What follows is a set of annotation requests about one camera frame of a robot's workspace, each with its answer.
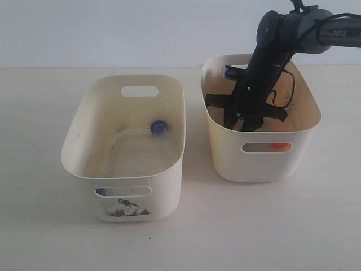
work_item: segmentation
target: blue bottle cap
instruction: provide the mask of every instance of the blue bottle cap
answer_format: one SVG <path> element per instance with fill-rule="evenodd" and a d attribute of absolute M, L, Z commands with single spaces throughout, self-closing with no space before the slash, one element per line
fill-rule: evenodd
<path fill-rule="evenodd" d="M 154 123 L 152 123 L 151 132 L 153 134 L 155 134 L 155 133 L 159 134 L 159 133 L 162 133 L 164 131 L 166 131 L 166 124 L 165 124 L 164 121 L 156 120 Z"/>

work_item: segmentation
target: black cable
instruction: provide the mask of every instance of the black cable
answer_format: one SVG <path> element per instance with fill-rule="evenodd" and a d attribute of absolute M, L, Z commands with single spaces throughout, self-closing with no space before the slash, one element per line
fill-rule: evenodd
<path fill-rule="evenodd" d="M 298 42 L 300 42 L 302 39 L 304 39 L 309 33 L 311 33 L 317 27 L 322 26 L 323 24 L 327 23 L 330 20 L 338 19 L 338 18 L 341 18 L 341 17 L 349 17 L 349 18 L 354 18 L 354 19 L 361 19 L 361 15 L 357 15 L 357 14 L 354 14 L 354 13 L 340 13 L 340 14 L 329 16 L 329 17 L 327 17 L 327 18 L 325 18 L 323 20 L 316 19 L 315 24 L 313 26 L 311 26 L 305 33 L 303 33 L 299 37 Z"/>
<path fill-rule="evenodd" d="M 296 78 L 294 77 L 293 73 L 287 71 L 286 69 L 284 69 L 283 71 L 284 71 L 285 73 L 291 75 L 292 78 L 293 78 L 293 86 L 292 86 L 291 97 L 289 98 L 289 101 L 288 101 L 288 103 L 287 103 L 285 106 L 279 107 L 279 106 L 277 106 L 277 105 L 275 104 L 275 100 L 276 100 L 276 97 L 277 97 L 277 91 L 274 90 L 274 89 L 272 89 L 272 92 L 273 92 L 273 94 L 274 94 L 274 95 L 273 95 L 273 101 L 272 101 L 272 103 L 273 103 L 273 105 L 274 105 L 275 107 L 286 109 L 287 107 L 289 107 L 289 105 L 292 103 L 292 100 L 293 100 L 294 89 L 296 88 Z"/>

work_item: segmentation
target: bottle cap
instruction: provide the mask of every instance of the bottle cap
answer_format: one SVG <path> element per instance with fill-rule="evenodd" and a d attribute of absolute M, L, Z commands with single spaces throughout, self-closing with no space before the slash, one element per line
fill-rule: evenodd
<path fill-rule="evenodd" d="M 154 123 L 152 123 L 151 125 L 151 132 L 152 134 L 159 134 L 159 133 L 163 133 L 164 131 L 166 131 L 166 124 L 164 121 L 162 120 L 156 120 Z"/>

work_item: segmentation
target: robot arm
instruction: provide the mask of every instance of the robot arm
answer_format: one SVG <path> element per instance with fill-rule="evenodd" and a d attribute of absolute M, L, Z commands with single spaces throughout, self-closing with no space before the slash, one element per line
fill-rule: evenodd
<path fill-rule="evenodd" d="M 331 46 L 361 47 L 361 16 L 334 15 L 318 6 L 305 7 L 302 0 L 292 2 L 295 9 L 289 14 L 269 11 L 263 16 L 247 69 L 226 67 L 225 77 L 236 80 L 232 94 L 205 97 L 207 106 L 224 108 L 225 128 L 232 129 L 241 119 L 241 131 L 251 132 L 263 125 L 264 117 L 287 118 L 286 106 L 266 101 L 294 54 L 321 54 Z"/>

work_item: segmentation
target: sticker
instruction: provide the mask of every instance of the sticker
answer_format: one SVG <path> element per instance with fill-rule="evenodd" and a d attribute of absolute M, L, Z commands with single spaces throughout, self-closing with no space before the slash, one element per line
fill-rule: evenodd
<path fill-rule="evenodd" d="M 121 216 L 144 216 L 150 215 L 151 212 L 144 209 L 135 203 L 125 199 L 119 199 L 116 203 L 109 206 L 106 211 L 107 216 L 121 217 Z"/>

